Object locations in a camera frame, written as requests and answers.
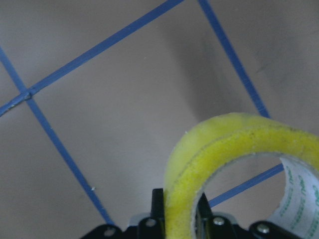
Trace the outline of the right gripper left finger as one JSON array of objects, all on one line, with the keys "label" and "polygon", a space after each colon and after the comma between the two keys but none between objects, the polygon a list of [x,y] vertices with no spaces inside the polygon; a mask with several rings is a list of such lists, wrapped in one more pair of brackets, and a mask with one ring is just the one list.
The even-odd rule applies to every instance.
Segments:
[{"label": "right gripper left finger", "polygon": [[153,189],[152,191],[152,206],[151,218],[155,224],[152,226],[156,239],[165,238],[165,219],[164,219],[164,196],[163,188]]}]

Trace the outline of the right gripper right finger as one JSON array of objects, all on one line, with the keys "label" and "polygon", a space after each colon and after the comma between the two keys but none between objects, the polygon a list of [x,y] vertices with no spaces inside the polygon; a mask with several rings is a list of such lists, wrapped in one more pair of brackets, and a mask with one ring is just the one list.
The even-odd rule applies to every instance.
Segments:
[{"label": "right gripper right finger", "polygon": [[208,239],[209,220],[212,217],[212,211],[207,197],[202,193],[196,207],[195,214],[195,235],[197,239]]}]

